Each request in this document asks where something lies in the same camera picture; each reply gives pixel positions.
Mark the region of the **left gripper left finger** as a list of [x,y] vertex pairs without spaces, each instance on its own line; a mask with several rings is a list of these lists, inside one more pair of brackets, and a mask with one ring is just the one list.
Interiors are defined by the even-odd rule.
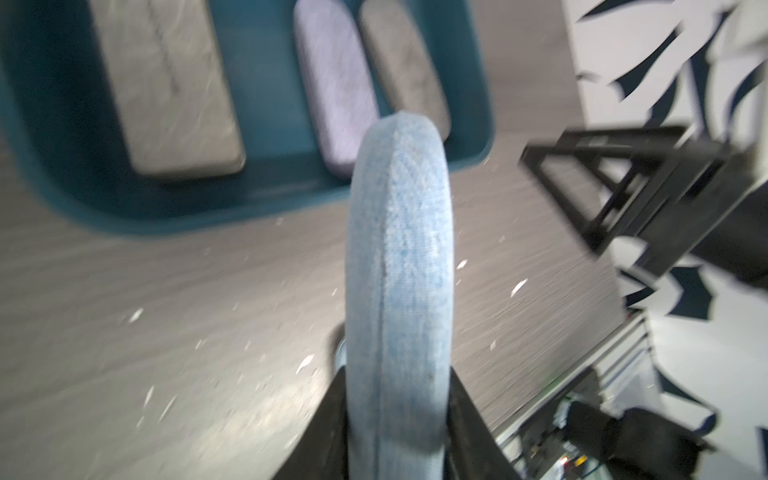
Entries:
[[342,367],[273,480],[348,478],[346,373]]

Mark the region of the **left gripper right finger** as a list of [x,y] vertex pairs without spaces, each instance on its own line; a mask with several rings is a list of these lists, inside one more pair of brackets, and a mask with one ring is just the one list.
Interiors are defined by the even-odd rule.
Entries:
[[446,479],[521,479],[454,369],[451,369],[447,428]]

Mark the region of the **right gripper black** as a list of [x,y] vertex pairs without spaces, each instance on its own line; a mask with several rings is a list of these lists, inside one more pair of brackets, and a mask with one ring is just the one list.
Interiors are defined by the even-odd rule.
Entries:
[[[599,213],[582,213],[545,172],[551,157],[574,160],[609,192]],[[646,248],[635,267],[648,277],[663,276],[691,253],[766,290],[767,166],[753,148],[727,158],[725,144],[672,125],[568,129],[554,142],[527,144],[520,163],[594,254],[642,233]],[[698,196],[685,198],[711,173]]]

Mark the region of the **grey glasses case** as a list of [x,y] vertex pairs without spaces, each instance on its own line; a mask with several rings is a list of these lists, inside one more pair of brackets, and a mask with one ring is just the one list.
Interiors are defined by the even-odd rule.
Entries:
[[447,99],[408,7],[401,1],[365,1],[359,24],[391,109],[427,117],[447,140],[452,128]]

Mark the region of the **light blue glasses case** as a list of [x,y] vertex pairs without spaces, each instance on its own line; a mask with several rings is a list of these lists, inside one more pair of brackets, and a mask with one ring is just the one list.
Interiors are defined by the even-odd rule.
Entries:
[[399,112],[366,133],[347,226],[346,401],[353,479],[443,475],[454,222],[441,137]]

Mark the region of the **purple glasses case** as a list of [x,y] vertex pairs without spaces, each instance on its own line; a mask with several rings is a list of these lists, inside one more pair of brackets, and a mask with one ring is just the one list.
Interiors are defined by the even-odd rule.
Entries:
[[359,30],[342,1],[300,0],[294,39],[323,162],[349,179],[362,140],[380,114]]

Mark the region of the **beige glasses case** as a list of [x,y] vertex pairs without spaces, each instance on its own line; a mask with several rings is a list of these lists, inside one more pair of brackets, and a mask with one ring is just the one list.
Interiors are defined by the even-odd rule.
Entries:
[[92,1],[132,169],[163,181],[233,175],[245,147],[206,1]]

